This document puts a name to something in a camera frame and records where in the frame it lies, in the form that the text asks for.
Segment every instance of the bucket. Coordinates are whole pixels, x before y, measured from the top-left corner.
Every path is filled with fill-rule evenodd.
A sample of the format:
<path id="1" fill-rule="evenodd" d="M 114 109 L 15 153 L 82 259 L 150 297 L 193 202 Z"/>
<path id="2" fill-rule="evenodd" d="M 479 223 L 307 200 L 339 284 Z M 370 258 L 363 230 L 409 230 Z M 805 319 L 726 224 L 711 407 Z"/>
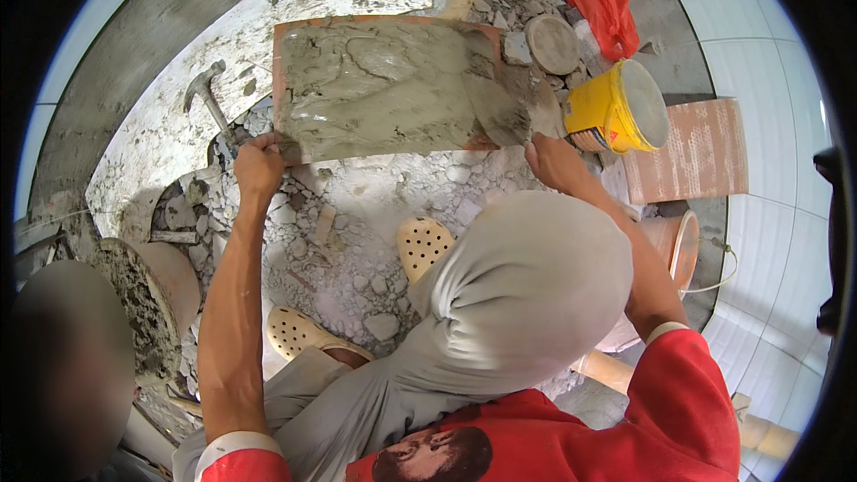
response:
<path id="1" fill-rule="evenodd" d="M 200 307 L 199 282 L 187 257 L 165 242 L 131 246 L 103 239 L 89 262 L 113 285 L 128 316 L 137 385 L 176 377 L 182 335 Z"/>
<path id="2" fill-rule="evenodd" d="M 699 253 L 699 220 L 688 210 L 683 216 L 643 218 L 637 222 L 664 265 L 670 269 L 675 288 L 687 289 L 696 268 Z"/>
<path id="3" fill-rule="evenodd" d="M 623 59 L 568 94 L 563 122 L 586 151 L 656 151 L 667 145 L 670 119 L 655 80 L 633 59 Z"/>

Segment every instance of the yellow bucket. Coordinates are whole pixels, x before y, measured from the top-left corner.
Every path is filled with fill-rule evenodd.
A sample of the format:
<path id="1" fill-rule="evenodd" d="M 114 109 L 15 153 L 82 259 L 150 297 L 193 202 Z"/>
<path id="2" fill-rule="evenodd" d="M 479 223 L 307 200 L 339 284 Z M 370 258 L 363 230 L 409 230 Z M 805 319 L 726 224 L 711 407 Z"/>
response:
<path id="1" fill-rule="evenodd" d="M 656 151 L 670 135 L 661 91 L 633 59 L 617 62 L 572 90 L 562 112 L 572 141 L 586 151 Z"/>

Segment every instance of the hammer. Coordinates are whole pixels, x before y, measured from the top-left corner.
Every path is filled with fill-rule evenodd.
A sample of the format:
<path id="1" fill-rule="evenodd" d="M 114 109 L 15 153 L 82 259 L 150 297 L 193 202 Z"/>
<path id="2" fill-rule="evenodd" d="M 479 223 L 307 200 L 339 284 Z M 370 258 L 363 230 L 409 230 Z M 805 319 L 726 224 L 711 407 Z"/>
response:
<path id="1" fill-rule="evenodd" d="M 212 113 L 214 121 L 216 121 L 220 127 L 220 133 L 223 135 L 223 140 L 226 142 L 226 148 L 229 149 L 229 152 L 234 159 L 238 156 L 238 140 L 235 137 L 235 132 L 229 128 L 229 124 L 226 122 L 226 117 L 223 115 L 223 112 L 220 111 L 220 107 L 217 102 L 214 101 L 214 96 L 212 95 L 211 90 L 212 79 L 220 75 L 223 71 L 226 71 L 226 62 L 221 59 L 214 62 L 209 69 L 206 69 L 199 75 L 196 75 L 196 78 L 190 81 L 190 84 L 187 86 L 187 91 L 184 92 L 184 112 L 190 112 L 190 103 L 193 102 L 194 96 L 199 95 L 202 97 L 202 101 L 206 103 L 208 111 Z"/>

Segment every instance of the red t-shirt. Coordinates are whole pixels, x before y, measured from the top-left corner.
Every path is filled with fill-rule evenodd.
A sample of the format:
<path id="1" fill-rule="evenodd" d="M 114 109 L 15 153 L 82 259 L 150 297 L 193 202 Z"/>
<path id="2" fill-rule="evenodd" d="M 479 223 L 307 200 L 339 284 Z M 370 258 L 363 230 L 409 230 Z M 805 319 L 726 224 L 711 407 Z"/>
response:
<path id="1" fill-rule="evenodd" d="M 519 391 L 458 410 L 351 463 L 345 480 L 734 482 L 738 477 L 737 420 L 723 374 L 699 333 L 677 329 L 653 340 L 637 364 L 628 396 L 626 420 L 595 431 L 541 392 Z M 291 480 L 276 450 L 248 446 L 223 452 L 202 466 L 203 482 Z"/>

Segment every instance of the gray pants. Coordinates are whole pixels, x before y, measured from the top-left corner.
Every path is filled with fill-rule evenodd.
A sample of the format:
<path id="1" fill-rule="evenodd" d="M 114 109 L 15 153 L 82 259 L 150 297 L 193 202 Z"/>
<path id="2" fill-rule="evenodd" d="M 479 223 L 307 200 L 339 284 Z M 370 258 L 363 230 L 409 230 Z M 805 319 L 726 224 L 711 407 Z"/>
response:
<path id="1" fill-rule="evenodd" d="M 397 350 L 349 370 L 305 350 L 265 383 L 265 413 L 295 482 L 345 467 L 445 413 L 526 389 L 604 338 L 627 303 L 631 246 L 602 211 L 551 192 L 483 211 L 411 286 L 423 316 Z M 202 430 L 173 457 L 194 478 Z"/>

